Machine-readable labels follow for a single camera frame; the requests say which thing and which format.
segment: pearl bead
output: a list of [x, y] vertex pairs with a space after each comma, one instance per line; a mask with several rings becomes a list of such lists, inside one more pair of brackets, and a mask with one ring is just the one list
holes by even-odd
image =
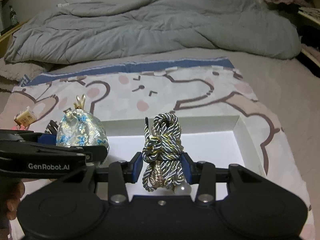
[[190, 195], [191, 194], [191, 186], [183, 181], [180, 185], [174, 187], [174, 193], [176, 195]]

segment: finger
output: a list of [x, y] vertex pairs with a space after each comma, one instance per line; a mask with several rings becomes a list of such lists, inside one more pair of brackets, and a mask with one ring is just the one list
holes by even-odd
[[13, 211], [13, 212], [8, 212], [7, 213], [7, 219], [9, 220], [15, 220], [17, 218], [17, 212]]
[[7, 200], [8, 210], [9, 210], [10, 212], [16, 212], [19, 203], [20, 203], [20, 199], [19, 199], [19, 198]]
[[18, 183], [12, 192], [10, 192], [10, 195], [8, 196], [8, 199], [16, 199], [21, 198], [25, 193], [25, 187], [23, 182]]
[[20, 192], [20, 198], [22, 198], [22, 196], [26, 192], [26, 187], [24, 186], [22, 181], [19, 183], [18, 187], [19, 187], [19, 192]]

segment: pink cheek circle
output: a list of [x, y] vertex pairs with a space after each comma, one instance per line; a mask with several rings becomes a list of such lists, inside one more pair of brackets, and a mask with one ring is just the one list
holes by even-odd
[[149, 109], [149, 105], [145, 101], [140, 100], [137, 102], [137, 108], [139, 111], [145, 112]]
[[119, 82], [123, 85], [128, 84], [129, 78], [127, 78], [127, 76], [125, 76], [125, 75], [121, 75], [121, 76], [119, 76]]
[[60, 110], [64, 110], [64, 107], [66, 106], [67, 101], [68, 101], [68, 98], [67, 98], [67, 97], [64, 97], [64, 98], [60, 101], [60, 103], [59, 103], [59, 109], [60, 109]]
[[252, 88], [245, 83], [235, 84], [235, 88], [244, 94], [251, 94], [253, 92]]
[[99, 95], [99, 93], [100, 93], [99, 88], [91, 88], [88, 90], [87, 96], [89, 98], [95, 98], [97, 95]]

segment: bottle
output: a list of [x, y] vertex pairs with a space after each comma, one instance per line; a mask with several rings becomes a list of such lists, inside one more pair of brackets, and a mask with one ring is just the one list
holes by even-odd
[[18, 19], [17, 19], [17, 14], [12, 8], [12, 5], [9, 5], [10, 7], [10, 20], [11, 20], [11, 25], [16, 26], [18, 25]]

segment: wall outlet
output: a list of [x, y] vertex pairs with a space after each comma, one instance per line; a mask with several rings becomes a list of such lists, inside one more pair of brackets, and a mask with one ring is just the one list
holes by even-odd
[[62, 7], [68, 6], [69, 4], [70, 4], [70, 3], [63, 3], [63, 4], [58, 3], [58, 4], [57, 4], [57, 7], [62, 8]]

